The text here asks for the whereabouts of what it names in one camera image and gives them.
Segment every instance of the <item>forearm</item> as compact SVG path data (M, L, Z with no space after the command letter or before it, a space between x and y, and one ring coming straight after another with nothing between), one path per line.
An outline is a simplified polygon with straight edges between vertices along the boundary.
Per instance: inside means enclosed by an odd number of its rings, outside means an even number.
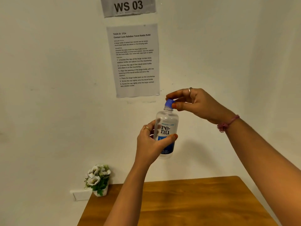
M104 226L134 226L138 224L147 170L148 168L134 164Z
M227 136L255 184L283 226L301 222L301 171L243 120L233 122Z

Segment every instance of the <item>bottle label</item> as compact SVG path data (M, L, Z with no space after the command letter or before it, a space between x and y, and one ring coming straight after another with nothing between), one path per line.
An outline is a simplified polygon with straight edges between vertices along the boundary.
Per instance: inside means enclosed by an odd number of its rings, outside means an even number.
M174 124L161 123L161 129L159 130L158 140L162 140L171 134L175 134L176 133L175 129L176 127ZM172 153L174 146L175 143L168 145L166 148L163 149L161 154L167 155Z

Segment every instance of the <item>bracelet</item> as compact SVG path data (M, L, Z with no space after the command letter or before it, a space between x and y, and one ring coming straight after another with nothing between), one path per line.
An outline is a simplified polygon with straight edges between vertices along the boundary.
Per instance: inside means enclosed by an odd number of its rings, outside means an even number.
M218 124L217 128L219 129L220 132L223 133L229 127L229 125L231 125L233 123L233 121L235 121L238 118L239 118L239 115L236 115L228 124L226 124L226 123Z

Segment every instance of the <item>potted plant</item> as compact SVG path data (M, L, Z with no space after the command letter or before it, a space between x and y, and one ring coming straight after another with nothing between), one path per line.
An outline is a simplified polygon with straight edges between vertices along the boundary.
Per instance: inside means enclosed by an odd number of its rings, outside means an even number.
M108 165L95 165L88 171L85 179L86 186L93 190L97 197L106 196L111 170Z

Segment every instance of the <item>artificial flower plant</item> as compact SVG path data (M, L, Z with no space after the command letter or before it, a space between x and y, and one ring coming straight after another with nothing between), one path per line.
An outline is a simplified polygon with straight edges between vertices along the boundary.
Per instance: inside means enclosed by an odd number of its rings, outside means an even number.
M93 191L102 196L102 190L108 185L111 170L108 165L95 165L88 171L85 179L86 187L91 187Z

